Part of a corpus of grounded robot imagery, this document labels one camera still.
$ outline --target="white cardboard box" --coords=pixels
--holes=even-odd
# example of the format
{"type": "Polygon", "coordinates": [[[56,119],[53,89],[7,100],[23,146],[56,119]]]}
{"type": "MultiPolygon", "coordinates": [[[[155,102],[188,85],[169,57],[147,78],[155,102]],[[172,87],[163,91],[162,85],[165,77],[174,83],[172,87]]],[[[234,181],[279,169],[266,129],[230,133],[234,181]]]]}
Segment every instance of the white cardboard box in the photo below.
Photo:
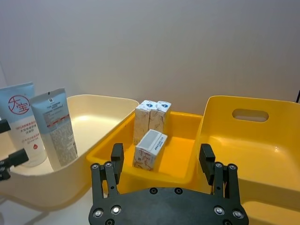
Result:
{"type": "Polygon", "coordinates": [[[157,108],[150,112],[149,129],[159,131],[163,134],[168,134],[166,126],[171,113],[171,103],[158,101],[157,108]]]}
{"type": "Polygon", "coordinates": [[[166,140],[167,135],[149,130],[135,147],[133,166],[144,170],[158,171],[166,140]]]}
{"type": "Polygon", "coordinates": [[[135,108],[135,126],[133,142],[137,145],[149,129],[150,111],[157,108],[157,103],[145,100],[135,108]]]}

